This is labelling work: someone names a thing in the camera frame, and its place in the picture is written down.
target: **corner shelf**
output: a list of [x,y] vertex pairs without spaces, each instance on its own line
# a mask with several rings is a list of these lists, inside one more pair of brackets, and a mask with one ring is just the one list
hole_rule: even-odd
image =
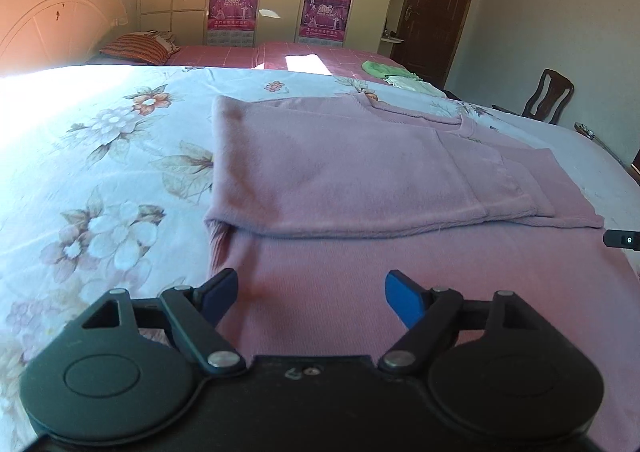
[[402,44],[404,40],[401,38],[391,38],[391,37],[383,37],[380,39],[381,42],[389,42],[391,44]]

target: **pillow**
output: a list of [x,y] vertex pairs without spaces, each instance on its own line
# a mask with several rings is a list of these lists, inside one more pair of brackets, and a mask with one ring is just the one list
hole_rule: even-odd
[[100,53],[109,57],[146,62],[163,66],[169,57],[180,51],[170,31],[139,31],[128,33],[107,44]]

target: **headboard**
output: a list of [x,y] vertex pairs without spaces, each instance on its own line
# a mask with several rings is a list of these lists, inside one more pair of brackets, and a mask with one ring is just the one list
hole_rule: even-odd
[[0,0],[0,76],[82,63],[127,22],[121,0]]

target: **wooden chair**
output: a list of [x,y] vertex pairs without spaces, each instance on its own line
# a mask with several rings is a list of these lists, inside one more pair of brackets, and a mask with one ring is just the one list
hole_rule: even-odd
[[[542,101],[538,104],[536,112],[532,112],[533,106],[542,95],[542,90],[545,87],[546,77],[549,77],[550,79],[549,89],[546,91],[545,97],[542,98]],[[574,91],[575,87],[568,78],[563,77],[560,73],[553,71],[552,69],[545,69],[544,71],[542,71],[542,76],[540,77],[540,83],[538,84],[536,92],[533,93],[533,96],[529,99],[527,105],[524,106],[522,116],[524,116],[525,118],[533,118],[534,120],[544,122],[549,114],[551,114],[551,111],[553,110],[556,102],[562,97],[562,95],[567,93],[556,108],[556,112],[549,122],[550,124],[557,125],[562,111],[569,103],[572,96],[574,96]],[[509,111],[498,106],[493,106],[493,108],[497,109],[498,111],[510,112],[511,114],[514,114],[513,111]]]

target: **brown door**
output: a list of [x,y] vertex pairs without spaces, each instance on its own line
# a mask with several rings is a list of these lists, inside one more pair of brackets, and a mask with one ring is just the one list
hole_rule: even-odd
[[423,80],[443,88],[470,0],[408,0],[399,31],[404,44],[392,58]]

